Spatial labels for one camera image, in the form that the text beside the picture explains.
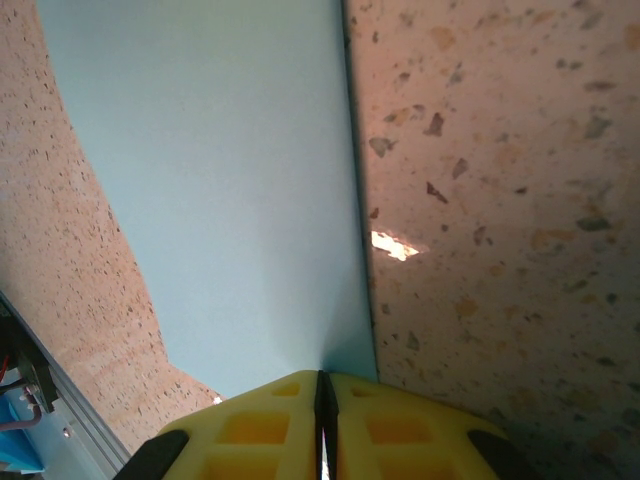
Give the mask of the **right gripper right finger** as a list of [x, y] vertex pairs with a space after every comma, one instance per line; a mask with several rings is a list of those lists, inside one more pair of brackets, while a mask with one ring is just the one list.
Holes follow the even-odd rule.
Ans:
[[491, 422], [415, 394], [323, 375], [323, 433], [332, 479], [537, 479]]

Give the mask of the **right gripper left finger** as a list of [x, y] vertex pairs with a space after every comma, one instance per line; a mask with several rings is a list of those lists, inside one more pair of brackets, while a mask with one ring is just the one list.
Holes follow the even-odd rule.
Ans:
[[166, 425], [117, 479], [320, 479], [318, 373], [287, 375]]

